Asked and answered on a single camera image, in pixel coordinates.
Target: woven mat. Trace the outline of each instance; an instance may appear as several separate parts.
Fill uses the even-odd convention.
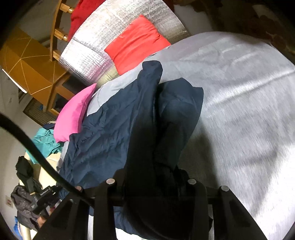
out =
[[[43,126],[49,121],[56,121],[57,117],[50,112],[43,112],[43,105],[32,99],[23,111],[30,119]]]

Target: metal screw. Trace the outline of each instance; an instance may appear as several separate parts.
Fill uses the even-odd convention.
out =
[[[115,179],[113,179],[113,178],[109,178],[109,179],[107,179],[107,184],[113,184],[113,183],[115,183]]]
[[[222,186],[221,186],[221,190],[223,190],[223,191],[225,191],[225,192],[227,192],[229,189],[230,189],[230,188],[229,188],[228,186],[226,186],[226,185],[222,185]]]
[[[187,180],[187,182],[190,184],[190,185],[195,185],[197,183],[197,181],[193,178]]]

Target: teal cloth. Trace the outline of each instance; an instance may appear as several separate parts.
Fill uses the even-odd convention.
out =
[[[53,130],[46,130],[44,128],[40,128],[32,138],[33,143],[42,153],[44,158],[47,158],[52,153],[60,152],[63,149],[63,144],[57,143],[53,137]],[[38,161],[31,155],[31,153],[27,150],[27,153],[33,164],[38,163]]]

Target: wall outlet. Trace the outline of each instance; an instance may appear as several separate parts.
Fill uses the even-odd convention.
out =
[[[13,202],[12,202],[12,200],[11,200],[10,197],[5,196],[5,203],[6,203],[6,205],[8,205],[8,206],[10,206],[10,207],[13,208]]]

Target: red cloth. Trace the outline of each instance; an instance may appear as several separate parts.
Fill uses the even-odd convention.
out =
[[[93,13],[105,0],[80,0],[71,15],[71,28],[68,34],[68,41],[72,39],[75,32],[82,23]],[[167,6],[174,12],[172,0],[164,0]]]
[[[135,68],[147,56],[170,45],[154,25],[140,15],[104,51],[122,75]]]

